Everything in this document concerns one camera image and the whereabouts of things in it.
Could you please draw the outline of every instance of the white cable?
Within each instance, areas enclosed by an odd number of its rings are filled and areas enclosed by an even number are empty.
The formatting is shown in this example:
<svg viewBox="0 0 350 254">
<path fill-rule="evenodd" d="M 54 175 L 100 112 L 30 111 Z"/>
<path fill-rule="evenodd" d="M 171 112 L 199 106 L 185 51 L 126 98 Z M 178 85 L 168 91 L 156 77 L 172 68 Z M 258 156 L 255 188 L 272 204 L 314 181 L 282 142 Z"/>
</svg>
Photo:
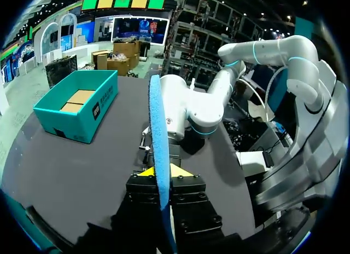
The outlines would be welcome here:
<svg viewBox="0 0 350 254">
<path fill-rule="evenodd" d="M 192 82 L 190 85 L 190 90 L 192 90 L 192 91 L 195 89 L 195 82 L 196 82 L 196 78 L 192 78 Z"/>
<path fill-rule="evenodd" d="M 241 79 L 241 78 L 238 79 L 238 80 L 240 80 L 241 82 L 244 82 L 244 83 L 253 91 L 253 93 L 256 94 L 256 96 L 258 97 L 259 101 L 261 102 L 261 104 L 262 104 L 262 106 L 263 106 L 263 108 L 264 108 L 264 110 L 265 110 L 266 119 L 267 119 L 267 118 L 268 118 L 268 115 L 267 115 L 267 112 L 266 112 L 265 104 L 264 104 L 263 100 L 261 99 L 260 95 L 255 91 L 255 89 L 254 89 L 246 80 L 243 80 L 243 79 Z"/>
<path fill-rule="evenodd" d="M 267 99 L 269 98 L 269 91 L 270 91 L 270 87 L 272 85 L 273 80 L 277 77 L 277 75 L 283 71 L 284 69 L 287 69 L 287 66 L 282 66 L 281 68 L 279 68 L 274 75 L 271 77 L 269 84 L 267 85 L 267 89 L 266 89 L 266 94 L 265 94 L 265 102 L 264 102 L 264 109 L 265 109 L 265 113 L 266 113 L 266 120 L 269 121 L 268 115 L 267 115 Z"/>
</svg>

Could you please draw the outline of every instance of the brown box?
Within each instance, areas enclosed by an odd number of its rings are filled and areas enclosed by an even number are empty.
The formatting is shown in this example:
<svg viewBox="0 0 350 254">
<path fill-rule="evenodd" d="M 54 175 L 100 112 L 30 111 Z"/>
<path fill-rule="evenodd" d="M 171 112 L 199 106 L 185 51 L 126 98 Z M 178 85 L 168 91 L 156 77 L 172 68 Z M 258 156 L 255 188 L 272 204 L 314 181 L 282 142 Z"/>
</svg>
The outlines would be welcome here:
<svg viewBox="0 0 350 254">
<path fill-rule="evenodd" d="M 114 61 L 112 59 L 107 59 L 107 69 L 118 71 L 119 76 L 126 76 L 129 71 L 129 59 L 125 61 Z"/>
<path fill-rule="evenodd" d="M 139 53 L 141 49 L 140 41 L 136 41 L 135 43 L 135 53 Z"/>
<path fill-rule="evenodd" d="M 137 66 L 137 54 L 134 54 L 133 57 L 129 58 L 129 67 L 134 69 Z"/>
<path fill-rule="evenodd" d="M 124 53 L 127 58 L 133 57 L 135 53 L 135 42 L 113 43 L 113 53 Z"/>
<path fill-rule="evenodd" d="M 138 65 L 138 63 L 140 62 L 140 53 L 136 54 L 136 66 Z"/>
<path fill-rule="evenodd" d="M 91 62 L 95 64 L 98 70 L 107 70 L 108 53 L 110 53 L 109 50 L 99 50 L 91 53 Z"/>
</svg>

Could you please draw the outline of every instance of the logo on box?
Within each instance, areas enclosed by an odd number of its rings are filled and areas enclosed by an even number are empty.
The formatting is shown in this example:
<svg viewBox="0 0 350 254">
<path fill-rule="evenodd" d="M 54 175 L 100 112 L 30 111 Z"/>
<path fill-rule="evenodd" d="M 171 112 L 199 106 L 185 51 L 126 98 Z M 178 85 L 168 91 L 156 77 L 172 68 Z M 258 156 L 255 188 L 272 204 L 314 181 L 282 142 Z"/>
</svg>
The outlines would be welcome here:
<svg viewBox="0 0 350 254">
<path fill-rule="evenodd" d="M 95 121 L 96 121 L 97 117 L 100 115 L 100 113 L 101 113 L 100 105 L 97 102 L 92 109 L 92 114 L 94 115 Z"/>
</svg>

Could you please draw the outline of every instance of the display screen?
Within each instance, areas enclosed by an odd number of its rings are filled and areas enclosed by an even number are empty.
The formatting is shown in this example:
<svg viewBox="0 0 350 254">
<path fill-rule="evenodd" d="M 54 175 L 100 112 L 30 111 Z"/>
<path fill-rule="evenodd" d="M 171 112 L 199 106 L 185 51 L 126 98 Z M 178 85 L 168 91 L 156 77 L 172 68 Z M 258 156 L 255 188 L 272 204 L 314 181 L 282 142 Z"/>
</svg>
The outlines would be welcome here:
<svg viewBox="0 0 350 254">
<path fill-rule="evenodd" d="M 69 50 L 72 48 L 72 35 L 61 37 L 61 50 Z"/>
<path fill-rule="evenodd" d="M 151 38 L 152 43 L 164 44 L 167 20 L 125 18 L 114 19 L 113 38 L 136 36 Z"/>
<path fill-rule="evenodd" d="M 94 21 L 84 24 L 78 24 L 77 29 L 78 28 L 81 28 L 81 35 L 85 35 L 85 39 L 88 43 L 94 42 Z"/>
<path fill-rule="evenodd" d="M 64 25 L 61 27 L 61 37 L 73 34 L 74 25 Z"/>
<path fill-rule="evenodd" d="M 55 32 L 51 33 L 51 35 L 50 35 L 50 43 L 57 42 L 58 36 L 59 36 L 59 32 L 58 31 L 55 31 Z"/>
</svg>

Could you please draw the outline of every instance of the cardboard box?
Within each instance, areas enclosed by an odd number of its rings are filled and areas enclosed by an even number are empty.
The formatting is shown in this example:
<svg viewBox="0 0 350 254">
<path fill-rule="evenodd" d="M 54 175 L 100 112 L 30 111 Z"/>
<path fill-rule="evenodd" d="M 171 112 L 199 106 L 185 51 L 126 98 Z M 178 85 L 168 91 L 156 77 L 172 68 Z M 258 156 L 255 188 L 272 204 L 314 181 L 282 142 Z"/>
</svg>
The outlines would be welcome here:
<svg viewBox="0 0 350 254">
<path fill-rule="evenodd" d="M 124 53 L 127 58 L 133 57 L 135 54 L 135 42 L 130 43 L 113 43 L 113 53 Z"/>
<path fill-rule="evenodd" d="M 91 53 L 91 62 L 96 65 L 96 68 L 98 70 L 107 70 L 107 54 L 108 53 L 110 53 L 109 50 L 99 50 L 99 51 L 94 51 L 93 53 Z"/>
<path fill-rule="evenodd" d="M 137 66 L 136 59 L 137 59 L 137 54 L 134 54 L 133 57 L 129 58 L 129 67 L 131 70 Z"/>
<path fill-rule="evenodd" d="M 91 143 L 117 93 L 117 71 L 75 71 L 47 92 L 33 110 L 46 132 Z"/>
<path fill-rule="evenodd" d="M 140 41 L 136 41 L 135 43 L 135 53 L 139 53 L 141 49 Z"/>
<path fill-rule="evenodd" d="M 108 59 L 107 68 L 108 70 L 118 71 L 118 75 L 120 76 L 126 76 L 127 72 L 130 70 L 130 62 L 129 59 L 126 59 L 125 61 L 114 61 Z"/>
</svg>

